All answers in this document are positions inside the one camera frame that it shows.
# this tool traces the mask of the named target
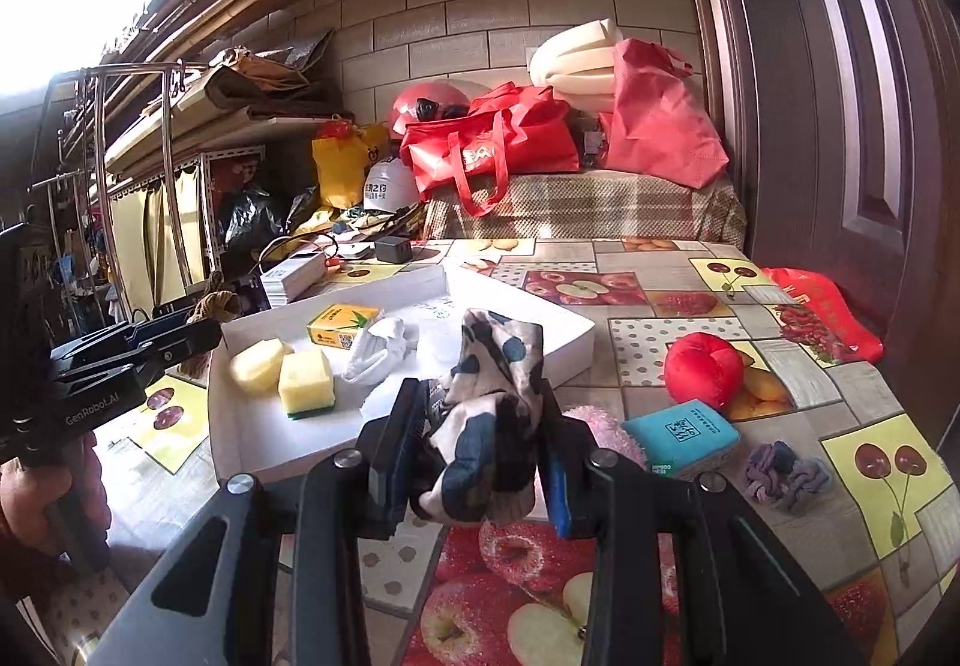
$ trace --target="human hand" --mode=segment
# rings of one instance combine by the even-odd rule
[[[77,489],[83,511],[96,527],[107,530],[112,516],[107,505],[107,490],[101,479],[103,468],[93,448],[93,433],[83,437],[83,474]],[[0,466],[0,509],[17,541],[47,554],[60,554],[59,544],[47,520],[44,507],[62,498],[73,484],[70,469],[61,465],[25,467],[16,458]]]

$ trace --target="teal tissue pack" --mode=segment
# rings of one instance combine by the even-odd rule
[[[623,428],[646,450],[651,471],[676,479],[726,463],[740,441],[720,412],[700,401],[628,419]]]

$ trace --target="silver screw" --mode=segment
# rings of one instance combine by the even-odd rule
[[[727,480],[716,471],[700,474],[700,487],[707,493],[722,493],[727,489]]]
[[[358,449],[343,449],[333,455],[333,464],[337,468],[357,468],[363,461],[363,455]]]
[[[595,449],[590,453],[590,462],[597,468],[613,468],[617,455],[611,449]]]
[[[227,492],[233,493],[233,495],[243,495],[253,489],[255,482],[256,480],[250,474],[237,474],[235,477],[230,477],[229,482],[227,482]]]

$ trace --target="white cardboard box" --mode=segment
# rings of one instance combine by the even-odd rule
[[[334,303],[382,308],[416,323],[419,348],[373,393],[340,379],[332,412],[291,420],[277,395],[251,397],[229,374],[233,355],[264,338],[280,338],[296,351],[311,346],[306,326]],[[318,460],[353,444],[368,419],[389,412],[405,377],[433,378],[460,356],[460,327],[467,308],[487,308],[544,327],[544,375],[560,386],[593,359],[593,322],[566,308],[481,276],[454,263],[398,273],[389,279],[320,294],[289,306],[227,322],[210,361],[208,410],[213,465],[219,479],[247,472],[262,482],[296,476]],[[333,373],[344,370],[346,350],[323,347]]]

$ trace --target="red helmet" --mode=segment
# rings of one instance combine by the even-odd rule
[[[397,99],[394,100],[394,106],[390,111],[391,133],[397,137],[403,137],[408,124],[421,121],[416,116],[416,102],[419,99],[437,103],[439,108],[432,118],[444,118],[443,112],[451,106],[469,108],[470,104],[469,98],[463,92],[445,81],[421,81],[419,84],[411,84],[397,94]]]

